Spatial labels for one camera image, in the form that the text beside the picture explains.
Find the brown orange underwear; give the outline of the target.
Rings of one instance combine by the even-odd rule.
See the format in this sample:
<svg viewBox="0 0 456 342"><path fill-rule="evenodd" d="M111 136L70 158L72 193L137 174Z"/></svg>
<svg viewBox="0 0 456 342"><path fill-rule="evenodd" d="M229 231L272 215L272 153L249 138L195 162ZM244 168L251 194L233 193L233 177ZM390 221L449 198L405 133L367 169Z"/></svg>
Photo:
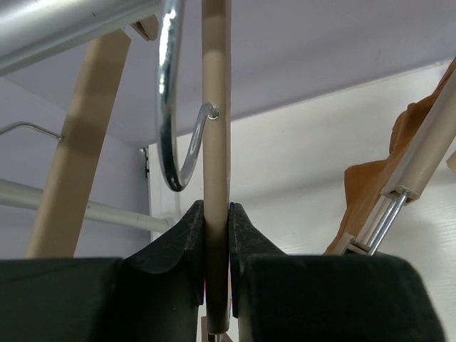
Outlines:
<svg viewBox="0 0 456 342"><path fill-rule="evenodd" d="M389 156L384 160L352 165L344 173L346 211L338 233L325 254L333 253L345 233L357 236L366 223L369 214L380 199L380 192L402 159L407 147L427 117L431 107L455 72L453 61L440 79L436 89L428 97L411 103L396 119L392 128Z"/></svg>

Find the beige clip hanger brown underwear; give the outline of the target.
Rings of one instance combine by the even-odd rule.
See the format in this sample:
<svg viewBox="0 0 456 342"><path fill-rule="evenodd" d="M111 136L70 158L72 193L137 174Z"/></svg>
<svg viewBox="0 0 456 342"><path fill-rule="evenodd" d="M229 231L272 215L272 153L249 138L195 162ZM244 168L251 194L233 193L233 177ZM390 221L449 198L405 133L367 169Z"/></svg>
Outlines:
<svg viewBox="0 0 456 342"><path fill-rule="evenodd" d="M418 200L455 139L455 72L431 107L357 236L345 233L332 254L372 256L400 210Z"/></svg>

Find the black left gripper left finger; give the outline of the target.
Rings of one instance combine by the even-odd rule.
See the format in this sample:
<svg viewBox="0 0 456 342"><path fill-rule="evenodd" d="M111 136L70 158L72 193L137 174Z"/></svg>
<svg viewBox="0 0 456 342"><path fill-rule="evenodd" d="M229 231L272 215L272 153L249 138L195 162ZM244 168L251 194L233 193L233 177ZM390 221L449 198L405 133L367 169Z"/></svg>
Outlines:
<svg viewBox="0 0 456 342"><path fill-rule="evenodd" d="M3 341L195 341L203 203L128 258L1 263Z"/></svg>

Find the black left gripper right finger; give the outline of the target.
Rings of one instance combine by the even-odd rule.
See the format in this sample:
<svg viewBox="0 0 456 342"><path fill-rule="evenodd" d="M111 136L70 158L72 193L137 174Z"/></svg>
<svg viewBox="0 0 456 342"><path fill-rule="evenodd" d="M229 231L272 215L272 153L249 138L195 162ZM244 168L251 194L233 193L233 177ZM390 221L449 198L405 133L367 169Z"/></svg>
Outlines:
<svg viewBox="0 0 456 342"><path fill-rule="evenodd" d="M423 281L395 256L288 255L229 209L240 341L444 341Z"/></svg>

